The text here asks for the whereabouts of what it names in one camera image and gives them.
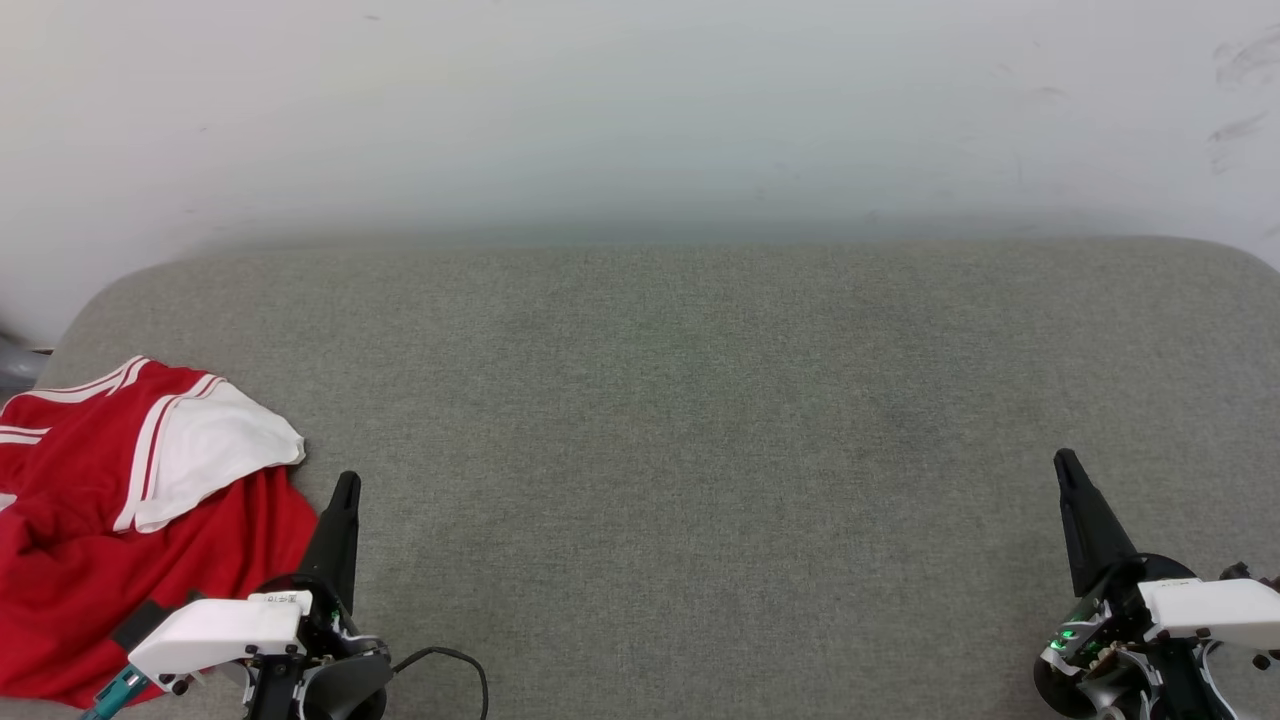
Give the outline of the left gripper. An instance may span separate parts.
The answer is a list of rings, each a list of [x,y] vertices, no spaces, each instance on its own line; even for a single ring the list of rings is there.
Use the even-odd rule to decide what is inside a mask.
[[[301,611],[282,643],[248,646],[244,661],[247,719],[380,719],[393,678],[390,653],[355,625],[358,507],[362,482],[339,474],[300,564],[253,600]]]

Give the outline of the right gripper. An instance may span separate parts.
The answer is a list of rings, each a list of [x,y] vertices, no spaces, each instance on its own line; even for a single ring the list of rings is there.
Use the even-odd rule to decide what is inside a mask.
[[[1143,582],[1192,582],[1181,564],[1139,553],[1071,448],[1053,456],[1076,606],[1050,637],[1033,678],[1041,698],[1070,719],[1234,719],[1211,675],[1219,647],[1207,632],[1158,632]]]

